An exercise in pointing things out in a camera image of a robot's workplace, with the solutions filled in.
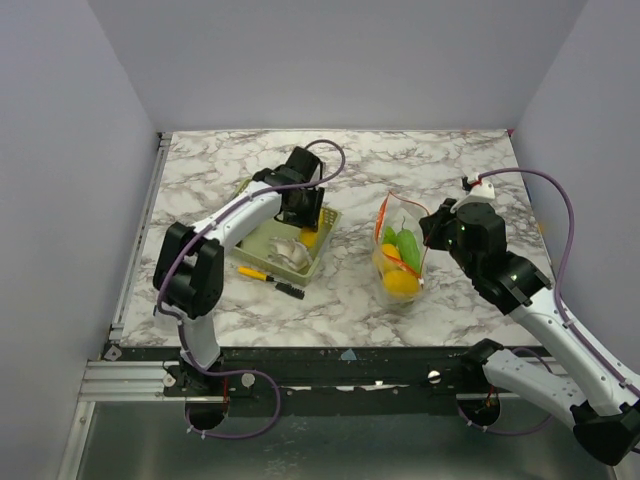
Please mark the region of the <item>yellow corn toy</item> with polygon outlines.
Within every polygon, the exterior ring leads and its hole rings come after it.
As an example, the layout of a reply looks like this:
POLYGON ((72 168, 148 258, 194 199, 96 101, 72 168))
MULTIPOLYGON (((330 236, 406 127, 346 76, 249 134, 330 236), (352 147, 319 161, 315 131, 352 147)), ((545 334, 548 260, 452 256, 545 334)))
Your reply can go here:
POLYGON ((318 231, 308 228, 303 228, 299 233, 299 241, 308 249, 311 249, 317 243, 317 238, 318 231))

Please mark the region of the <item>clear zip top bag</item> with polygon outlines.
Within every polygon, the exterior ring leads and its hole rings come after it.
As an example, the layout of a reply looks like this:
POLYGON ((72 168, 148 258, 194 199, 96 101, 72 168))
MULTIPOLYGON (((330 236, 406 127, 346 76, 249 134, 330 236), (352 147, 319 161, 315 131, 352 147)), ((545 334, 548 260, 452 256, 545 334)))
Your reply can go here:
POLYGON ((371 261, 376 298, 383 308, 408 308, 424 292, 427 247, 419 221, 428 214, 424 205, 393 191, 379 207, 371 261))

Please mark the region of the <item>yellow pear toy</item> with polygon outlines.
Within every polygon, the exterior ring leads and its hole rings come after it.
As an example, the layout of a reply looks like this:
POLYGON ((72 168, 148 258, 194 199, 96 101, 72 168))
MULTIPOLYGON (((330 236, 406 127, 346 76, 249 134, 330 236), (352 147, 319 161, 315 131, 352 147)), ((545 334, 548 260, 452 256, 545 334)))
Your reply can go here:
POLYGON ((382 258, 385 262, 396 263, 401 261, 401 254, 396 246, 382 244, 380 246, 382 258))

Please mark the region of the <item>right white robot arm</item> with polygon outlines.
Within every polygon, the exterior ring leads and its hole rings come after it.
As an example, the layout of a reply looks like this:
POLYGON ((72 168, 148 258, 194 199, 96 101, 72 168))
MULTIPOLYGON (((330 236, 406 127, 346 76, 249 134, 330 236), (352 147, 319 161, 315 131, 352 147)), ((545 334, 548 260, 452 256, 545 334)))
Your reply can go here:
POLYGON ((446 200, 419 221, 425 245, 446 251, 479 295, 533 335, 562 366, 559 378, 483 340, 460 367, 469 390, 509 390, 571 428, 582 448, 615 466, 639 445, 639 376, 609 352, 528 259, 507 248, 505 222, 487 203, 446 200))

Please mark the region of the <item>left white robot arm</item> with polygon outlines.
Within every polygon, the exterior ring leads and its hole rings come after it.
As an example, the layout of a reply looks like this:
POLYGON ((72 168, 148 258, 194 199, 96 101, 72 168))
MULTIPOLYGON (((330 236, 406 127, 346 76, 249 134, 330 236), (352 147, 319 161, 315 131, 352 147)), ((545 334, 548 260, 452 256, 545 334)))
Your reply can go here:
POLYGON ((323 173, 320 158, 297 146, 284 164, 255 173, 216 213, 167 229, 153 276, 155 313, 176 319, 181 356, 191 365, 187 382, 197 393, 209 395, 221 385, 213 309, 223 292, 225 257, 269 219, 316 229, 323 173))

